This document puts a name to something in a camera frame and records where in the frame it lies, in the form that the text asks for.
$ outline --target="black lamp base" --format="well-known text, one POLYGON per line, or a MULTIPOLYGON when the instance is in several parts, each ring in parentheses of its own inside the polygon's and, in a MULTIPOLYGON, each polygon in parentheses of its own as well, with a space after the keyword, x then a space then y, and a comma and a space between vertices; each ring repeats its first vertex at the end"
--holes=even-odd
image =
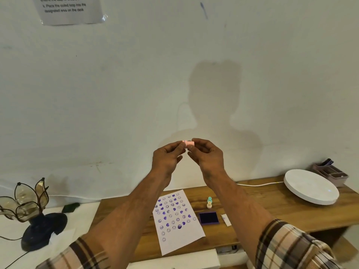
POLYGON ((24 251, 35 251, 48 245, 51 234, 59 235, 67 224, 67 216, 63 213, 39 214, 29 220, 30 226, 21 239, 24 251))

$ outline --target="left hand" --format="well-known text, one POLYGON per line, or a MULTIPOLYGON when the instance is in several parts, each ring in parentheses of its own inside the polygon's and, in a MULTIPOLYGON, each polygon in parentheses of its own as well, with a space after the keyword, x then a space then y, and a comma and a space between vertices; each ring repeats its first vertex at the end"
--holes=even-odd
POLYGON ((151 172, 156 176, 164 178, 165 187, 171 181, 173 171, 176 169, 177 163, 181 161, 185 153, 185 143, 181 140, 169 143, 153 152, 151 172))

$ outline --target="wooden desk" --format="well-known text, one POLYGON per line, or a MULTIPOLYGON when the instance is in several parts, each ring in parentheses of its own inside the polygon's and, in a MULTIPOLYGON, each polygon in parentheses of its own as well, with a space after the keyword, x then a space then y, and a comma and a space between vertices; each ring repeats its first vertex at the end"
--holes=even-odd
MULTIPOLYGON (((241 181, 241 184, 259 185, 268 182, 283 181, 284 176, 241 181)), ((339 188, 340 197, 334 205, 321 206, 300 199, 290 192, 284 183, 272 184, 262 187, 245 187, 245 191, 258 203, 265 207, 272 215, 283 221, 306 231, 314 232, 318 239, 336 241, 345 230, 345 227, 359 224, 359 194, 347 186, 339 188)), ((239 244, 236 233, 232 227, 227 227, 221 214, 225 211, 214 192, 207 186, 184 189, 195 213, 207 210, 207 198, 212 197, 212 209, 216 210, 219 225, 203 226, 205 237, 186 245, 165 256, 192 253, 202 250, 214 249, 221 246, 239 244)), ((101 200, 92 225, 96 225, 114 208, 123 203, 127 197, 117 197, 101 200)), ((153 216, 145 227, 139 245, 131 262, 161 258, 158 237, 156 234, 153 216)))

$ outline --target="white wall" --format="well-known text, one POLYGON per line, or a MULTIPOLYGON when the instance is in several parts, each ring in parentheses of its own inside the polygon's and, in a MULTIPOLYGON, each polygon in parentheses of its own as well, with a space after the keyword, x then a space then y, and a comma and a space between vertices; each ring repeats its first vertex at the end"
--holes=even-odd
MULTIPOLYGON (((102 24, 49 27, 0 0, 1 185, 125 195, 153 150, 202 137, 236 180, 331 157, 359 189, 359 0, 101 3, 102 24)), ((199 185, 185 156, 169 188, 199 185)))

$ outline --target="desk organizer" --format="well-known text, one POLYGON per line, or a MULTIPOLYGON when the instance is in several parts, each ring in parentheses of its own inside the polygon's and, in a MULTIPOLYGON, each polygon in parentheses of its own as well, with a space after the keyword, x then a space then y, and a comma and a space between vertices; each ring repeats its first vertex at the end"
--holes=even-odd
POLYGON ((319 166, 318 163, 314 163, 312 165, 311 171, 325 177, 327 180, 332 182, 337 188, 343 187, 345 181, 349 177, 346 173, 339 170, 337 167, 334 167, 333 165, 319 166))

